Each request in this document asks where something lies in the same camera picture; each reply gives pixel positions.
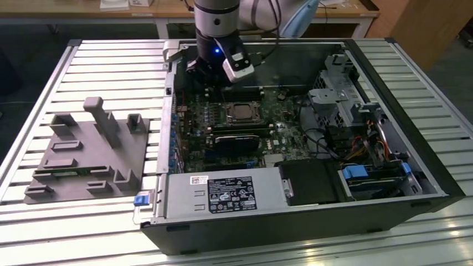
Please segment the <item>motherboard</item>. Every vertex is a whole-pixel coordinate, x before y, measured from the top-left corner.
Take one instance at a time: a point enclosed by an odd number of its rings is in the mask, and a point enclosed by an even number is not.
[[[231,99],[213,103],[197,94],[179,109],[185,172],[272,167],[308,158],[297,96],[271,88],[253,101]]]

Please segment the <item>blue latch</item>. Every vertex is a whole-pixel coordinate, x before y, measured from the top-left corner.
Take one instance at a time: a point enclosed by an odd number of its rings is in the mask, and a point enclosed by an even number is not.
[[[407,176],[409,176],[413,171],[411,170],[411,166],[407,162],[403,163],[403,169],[404,172],[407,173]]]
[[[135,205],[135,207],[148,206],[149,205],[149,195],[135,196],[133,205]]]
[[[367,169],[363,165],[349,165],[341,170],[345,179],[368,177]]]

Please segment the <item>power supply label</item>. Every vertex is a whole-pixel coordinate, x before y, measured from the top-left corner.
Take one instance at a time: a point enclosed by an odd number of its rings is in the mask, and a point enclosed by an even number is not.
[[[256,195],[251,176],[209,179],[208,209],[212,213],[256,209]]]

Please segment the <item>white paper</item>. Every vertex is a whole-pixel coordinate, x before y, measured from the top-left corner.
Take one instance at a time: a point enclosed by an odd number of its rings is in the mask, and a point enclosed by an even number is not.
[[[320,7],[323,7],[324,5],[329,6],[331,4],[341,4],[344,2],[347,2],[347,0],[320,0],[319,6]]]

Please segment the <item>aluminum workbench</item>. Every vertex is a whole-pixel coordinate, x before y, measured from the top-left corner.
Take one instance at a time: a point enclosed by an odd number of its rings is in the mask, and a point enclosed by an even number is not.
[[[59,112],[92,121],[83,112],[88,96],[103,97],[116,119],[140,113],[152,120],[141,188],[156,185],[164,40],[84,40],[71,42],[63,54],[0,167],[0,265],[469,265],[473,127],[396,43],[357,44],[468,195],[464,200],[387,232],[175,257],[140,232],[152,210],[143,208],[137,217],[133,197],[26,205],[24,190],[52,136],[48,123]]]

